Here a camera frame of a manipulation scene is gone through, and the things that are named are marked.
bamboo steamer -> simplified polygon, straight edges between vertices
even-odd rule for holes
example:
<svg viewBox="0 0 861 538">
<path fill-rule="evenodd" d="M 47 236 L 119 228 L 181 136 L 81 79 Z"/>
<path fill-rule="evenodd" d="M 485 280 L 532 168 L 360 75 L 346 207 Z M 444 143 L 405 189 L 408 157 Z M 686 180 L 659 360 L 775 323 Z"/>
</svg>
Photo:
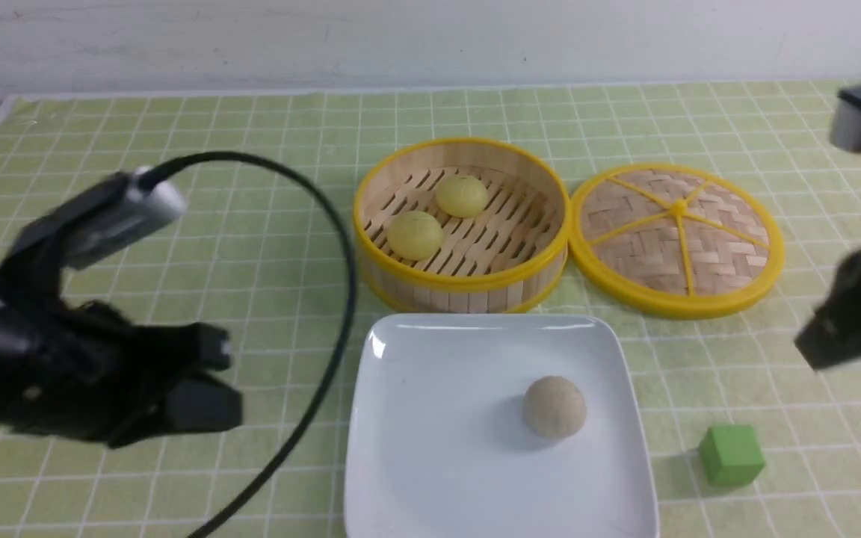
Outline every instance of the bamboo steamer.
<svg viewBox="0 0 861 538">
<path fill-rule="evenodd" d="M 477 217 L 450 217 L 433 189 L 468 174 L 487 188 Z M 427 211 L 444 229 L 440 250 L 410 262 L 387 246 L 386 226 L 403 211 Z M 362 275 L 393 309 L 522 312 L 556 285 L 567 261 L 570 198 L 541 160 L 495 140 L 431 140 L 392 154 L 358 188 L 354 228 Z"/>
</svg>

yellow spoke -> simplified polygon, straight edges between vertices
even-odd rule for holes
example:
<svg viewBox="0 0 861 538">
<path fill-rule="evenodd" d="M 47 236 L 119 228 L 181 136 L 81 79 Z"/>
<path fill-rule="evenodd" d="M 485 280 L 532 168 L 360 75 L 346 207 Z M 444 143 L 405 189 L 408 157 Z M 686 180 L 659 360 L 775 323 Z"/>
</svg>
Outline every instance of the yellow spoke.
<svg viewBox="0 0 861 538">
<path fill-rule="evenodd" d="M 656 219 L 669 217 L 669 211 L 659 212 L 658 214 L 652 214 L 649 217 L 643 217 L 639 220 L 635 220 L 629 224 L 624 224 L 618 228 L 611 229 L 611 231 L 606 232 L 604 235 L 600 235 L 598 238 L 593 239 L 593 241 L 589 241 L 588 244 L 592 247 L 594 245 L 598 245 L 604 241 L 607 241 L 609 238 L 613 238 L 615 235 L 623 234 L 623 232 L 628 231 L 628 229 L 635 228 L 637 226 L 641 226 L 643 224 L 647 224 L 648 222 L 653 222 Z"/>
<path fill-rule="evenodd" d="M 690 266 L 690 250 L 686 246 L 686 232 L 683 231 L 683 217 L 676 216 L 676 228 L 679 229 L 679 249 L 683 255 L 683 273 L 686 276 L 686 294 L 696 295 L 693 290 L 693 267 Z"/>
<path fill-rule="evenodd" d="M 683 201 L 686 202 L 686 205 L 690 205 L 690 202 L 693 201 L 693 198 L 696 198 L 698 194 L 702 193 L 704 188 L 706 188 L 708 184 L 710 184 L 710 180 L 704 179 L 703 183 L 700 183 L 699 185 L 697 185 L 696 188 L 690 191 L 690 193 L 687 194 L 685 198 L 683 198 Z"/>
<path fill-rule="evenodd" d="M 762 247 L 762 248 L 765 248 L 766 250 L 769 250 L 769 245 L 767 245 L 766 243 L 763 243 L 762 241 L 759 241 L 759 239 L 751 238 L 750 235 L 746 235 L 743 232 L 737 232 L 737 231 L 735 231 L 735 229 L 732 229 L 728 226 L 724 226 L 722 224 L 719 224 L 718 222 L 713 222 L 708 218 L 700 217 L 698 214 L 692 214 L 691 212 L 687 211 L 683 214 L 683 217 L 689 218 L 690 220 L 695 220 L 697 222 L 703 222 L 703 224 L 706 224 L 707 226 L 712 226 L 716 229 L 722 229 L 722 231 L 727 232 L 727 234 L 735 235 L 735 236 L 737 236 L 737 238 L 742 239 L 742 241 L 753 243 L 754 245 L 756 245 L 758 247 Z"/>
<path fill-rule="evenodd" d="M 629 190 L 633 191 L 636 194 L 642 194 L 643 197 L 650 198 L 650 200 L 655 201 L 657 205 L 660 205 L 661 208 L 669 208 L 670 204 L 667 204 L 660 198 L 656 197 L 655 194 L 650 193 L 649 191 L 644 191 L 643 188 L 636 187 L 635 185 L 631 185 L 626 183 L 626 181 L 622 179 L 617 179 L 615 177 L 609 178 L 609 181 L 612 181 L 615 184 L 618 184 L 620 187 L 629 188 Z"/>
</svg>

black cable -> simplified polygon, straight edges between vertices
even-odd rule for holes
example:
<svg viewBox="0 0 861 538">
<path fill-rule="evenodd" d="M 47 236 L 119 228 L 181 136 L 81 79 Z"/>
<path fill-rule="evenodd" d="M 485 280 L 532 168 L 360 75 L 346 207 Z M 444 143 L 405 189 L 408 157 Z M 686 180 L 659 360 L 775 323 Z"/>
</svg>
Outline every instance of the black cable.
<svg viewBox="0 0 861 538">
<path fill-rule="evenodd" d="M 211 535 L 212 532 L 217 531 L 221 525 L 228 522 L 228 520 L 232 518 L 237 511 L 241 510 L 241 508 L 248 503 L 248 501 L 250 501 L 257 492 L 259 492 L 261 486 L 264 486 L 264 484 L 271 479 L 274 472 L 276 472 L 278 467 L 281 466 L 281 463 L 284 463 L 284 460 L 287 460 L 287 457 L 291 455 L 291 451 L 294 450 L 294 447 L 297 446 L 297 442 L 299 442 L 301 437 L 304 436 L 304 432 L 307 431 L 308 426 L 311 425 L 315 415 L 317 415 L 318 409 L 321 408 L 321 402 L 324 401 L 324 396 L 327 395 L 327 391 L 330 389 L 331 383 L 334 381 L 334 376 L 338 372 L 338 367 L 341 365 L 341 358 L 345 354 L 345 348 L 348 347 L 348 339 L 351 336 L 351 324 L 354 321 L 354 311 L 358 299 L 357 269 L 354 262 L 354 251 L 351 247 L 351 239 L 348 236 L 348 231 L 346 231 L 345 226 L 341 224 L 341 215 L 338 214 L 334 205 L 332 205 L 331 201 L 324 196 L 321 190 L 311 183 L 311 180 L 308 180 L 308 178 L 296 173 L 296 171 L 291 170 L 291 168 L 248 153 L 239 153 L 237 151 L 206 151 L 185 157 L 177 157 L 170 161 L 158 164 L 157 167 L 151 168 L 151 170 L 141 174 L 138 179 L 138 187 L 146 192 L 151 191 L 158 183 L 168 180 L 168 178 L 180 173 L 180 171 L 187 167 L 194 166 L 194 164 L 212 163 L 215 161 L 253 164 L 253 166 L 262 167 L 266 170 L 273 171 L 273 173 L 283 175 L 304 188 L 304 190 L 307 191 L 308 194 L 311 194 L 311 197 L 313 197 L 318 204 L 321 204 L 325 214 L 327 214 L 328 220 L 331 221 L 331 225 L 334 226 L 334 229 L 338 234 L 339 242 L 341 242 L 342 254 L 345 256 L 345 269 L 348 272 L 348 300 L 345 302 L 344 319 L 341 321 L 341 332 L 338 334 L 338 340 L 334 344 L 334 353 L 331 355 L 331 360 L 328 362 L 327 368 L 324 369 L 324 376 L 321 378 L 321 384 L 318 385 L 318 388 L 315 390 L 315 394 L 311 397 L 311 402 L 308 404 L 307 409 L 305 409 L 304 415 L 301 416 L 301 420 L 298 420 L 297 426 L 294 426 L 294 431 L 291 432 L 291 436 L 284 441 L 284 444 L 281 445 L 281 449 L 277 451 L 277 454 L 274 455 L 273 459 L 263 469 L 261 469 L 261 472 L 254 477 L 248 486 L 245 486 L 237 497 L 233 498 L 226 507 L 214 514 L 211 519 L 205 522 L 204 525 L 201 525 L 197 531 L 188 535 L 188 538 L 205 538 L 206 536 Z"/>
</svg>

green cube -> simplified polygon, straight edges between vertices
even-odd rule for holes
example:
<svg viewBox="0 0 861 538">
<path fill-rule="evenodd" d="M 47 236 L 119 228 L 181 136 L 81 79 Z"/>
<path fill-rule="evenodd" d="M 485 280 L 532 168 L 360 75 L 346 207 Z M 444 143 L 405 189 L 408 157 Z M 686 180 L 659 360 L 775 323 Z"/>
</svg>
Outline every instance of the green cube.
<svg viewBox="0 0 861 538">
<path fill-rule="evenodd" d="M 759 476 L 766 462 L 752 426 L 710 426 L 700 443 L 700 459 L 712 486 L 746 486 Z"/>
</svg>

white wall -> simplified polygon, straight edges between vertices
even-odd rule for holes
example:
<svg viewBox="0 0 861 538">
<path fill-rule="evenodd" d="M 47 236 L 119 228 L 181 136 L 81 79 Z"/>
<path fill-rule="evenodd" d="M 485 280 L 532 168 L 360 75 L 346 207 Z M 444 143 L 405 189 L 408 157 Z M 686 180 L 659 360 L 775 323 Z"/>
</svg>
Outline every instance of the white wall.
<svg viewBox="0 0 861 538">
<path fill-rule="evenodd" d="M 0 0 L 0 95 L 835 75 L 860 0 Z"/>
</svg>

